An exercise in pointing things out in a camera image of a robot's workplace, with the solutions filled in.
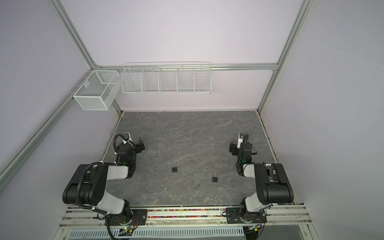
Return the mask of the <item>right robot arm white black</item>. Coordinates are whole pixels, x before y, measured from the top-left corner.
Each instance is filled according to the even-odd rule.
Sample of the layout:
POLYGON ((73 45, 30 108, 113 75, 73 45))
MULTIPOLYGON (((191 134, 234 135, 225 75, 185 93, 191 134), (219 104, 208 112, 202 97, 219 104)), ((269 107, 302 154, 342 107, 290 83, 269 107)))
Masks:
POLYGON ((229 152, 237 157, 236 170, 239 176, 255 180, 256 191, 242 199, 236 217, 229 222, 244 223, 266 222, 266 209, 273 205, 289 205, 294 202, 294 192, 282 164, 254 163, 253 146, 249 142, 236 144, 231 142, 229 152))

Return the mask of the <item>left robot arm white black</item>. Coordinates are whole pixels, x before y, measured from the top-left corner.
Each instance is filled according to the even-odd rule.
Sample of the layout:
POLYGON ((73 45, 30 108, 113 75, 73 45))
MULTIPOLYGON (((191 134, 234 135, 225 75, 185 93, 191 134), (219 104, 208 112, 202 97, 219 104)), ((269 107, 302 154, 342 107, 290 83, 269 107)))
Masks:
POLYGON ((105 216, 106 225, 109 226, 144 225, 147 218, 144 210, 132 210, 128 200, 118 198, 106 190, 108 181, 133 177, 137 154, 145 150, 144 142, 139 138, 135 143, 130 135, 117 134, 113 148, 115 162, 95 162, 78 166, 63 192, 62 200, 67 205, 102 214, 105 216))

